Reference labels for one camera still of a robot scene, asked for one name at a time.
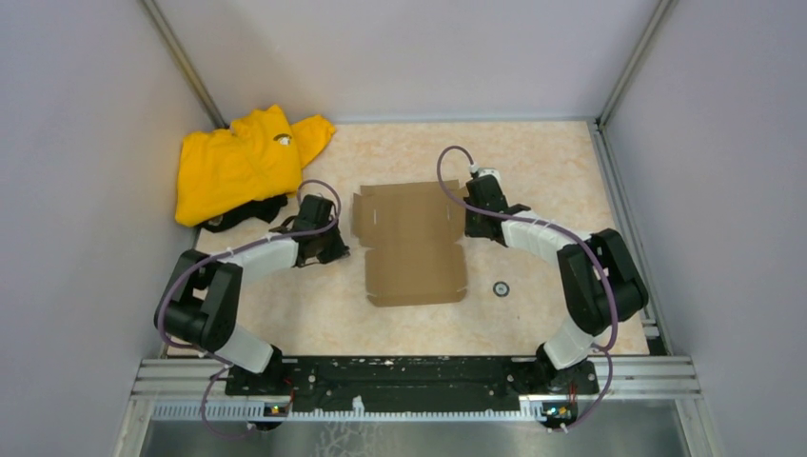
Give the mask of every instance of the metal frame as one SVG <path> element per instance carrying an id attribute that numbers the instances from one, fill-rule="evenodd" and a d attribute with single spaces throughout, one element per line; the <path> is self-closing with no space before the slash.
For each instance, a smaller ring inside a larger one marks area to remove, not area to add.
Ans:
<path id="1" fill-rule="evenodd" d="M 187 57 L 180 41 L 173 33 L 156 0 L 138 0 L 143 6 L 166 49 L 198 98 L 210 121 L 216 128 L 225 128 L 227 123 L 207 91 L 202 78 Z M 640 233 L 631 217 L 630 202 L 622 184 L 616 158 L 610 147 L 606 127 L 629 89 L 641 64 L 647 57 L 659 33 L 659 28 L 669 17 L 678 0 L 659 0 L 650 23 L 637 43 L 636 48 L 622 72 L 619 81 L 597 119 L 588 121 L 592 143 L 600 171 L 608 193 L 608 200 L 615 222 L 625 235 L 625 240 L 637 258 L 651 296 L 655 283 L 642 249 Z M 656 302 L 651 302 L 641 315 L 645 335 L 659 337 L 667 349 L 672 349 L 667 339 L 663 319 Z M 593 357 L 598 376 L 603 376 L 607 367 L 603 359 Z M 140 455 L 150 421 L 198 420 L 199 403 L 209 376 L 220 368 L 216 362 L 204 359 L 148 359 L 144 360 L 129 398 L 128 410 L 122 425 L 121 436 L 115 449 L 116 456 Z M 691 455 L 720 456 L 715 432 L 710 422 L 706 405 L 700 391 L 692 361 L 688 356 L 629 356 L 615 357 L 615 380 L 606 401 L 630 400 L 675 400 L 679 412 L 681 432 Z M 227 397 L 224 381 L 215 383 L 208 412 L 215 420 L 258 420 L 257 411 L 266 403 L 282 403 L 287 397 Z M 455 413 L 455 414 L 373 414 L 360 409 L 345 413 L 292 413 L 290 421 L 490 421 L 490 420 L 535 420 L 533 406 L 540 401 L 562 400 L 551 395 L 524 395 L 522 409 L 507 413 Z"/>

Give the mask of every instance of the yellow shirt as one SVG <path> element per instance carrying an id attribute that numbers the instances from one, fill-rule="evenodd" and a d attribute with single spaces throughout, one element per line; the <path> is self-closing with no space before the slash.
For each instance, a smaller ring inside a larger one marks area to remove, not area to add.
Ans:
<path id="1" fill-rule="evenodd" d="M 180 156 L 176 221 L 193 227 L 250 200 L 295 192 L 303 168 L 335 131 L 320 115 L 290 126 L 275 105 L 233 121 L 230 129 L 191 133 Z"/>

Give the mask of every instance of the cardboard box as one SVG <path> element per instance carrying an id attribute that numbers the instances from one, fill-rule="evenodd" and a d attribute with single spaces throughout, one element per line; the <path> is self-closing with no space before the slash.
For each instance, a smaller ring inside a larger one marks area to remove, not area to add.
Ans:
<path id="1" fill-rule="evenodd" d="M 463 196 L 458 181 L 446 183 Z M 353 233 L 364 256 L 367 300 L 377 307 L 455 303 L 468 281 L 464 209 L 436 182 L 362 186 L 353 195 Z"/>

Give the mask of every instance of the white wall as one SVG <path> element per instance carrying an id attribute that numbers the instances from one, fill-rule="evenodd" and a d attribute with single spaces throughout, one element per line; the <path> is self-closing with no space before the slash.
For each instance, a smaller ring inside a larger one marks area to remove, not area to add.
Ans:
<path id="1" fill-rule="evenodd" d="M 607 128 L 730 456 L 804 455 L 807 3 L 680 2 Z"/>
<path id="2" fill-rule="evenodd" d="M 0 6 L 0 455 L 110 455 L 209 123 L 134 0 Z"/>
<path id="3" fill-rule="evenodd" d="M 161 0 L 226 119 L 595 116 L 658 0 Z"/>

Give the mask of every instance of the round object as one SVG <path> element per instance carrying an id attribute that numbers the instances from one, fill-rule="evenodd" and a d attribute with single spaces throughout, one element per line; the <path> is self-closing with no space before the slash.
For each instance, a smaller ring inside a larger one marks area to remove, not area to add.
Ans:
<path id="1" fill-rule="evenodd" d="M 506 297 L 510 294 L 510 286 L 504 281 L 497 281 L 496 284 L 493 285 L 493 293 L 495 293 L 497 297 Z"/>

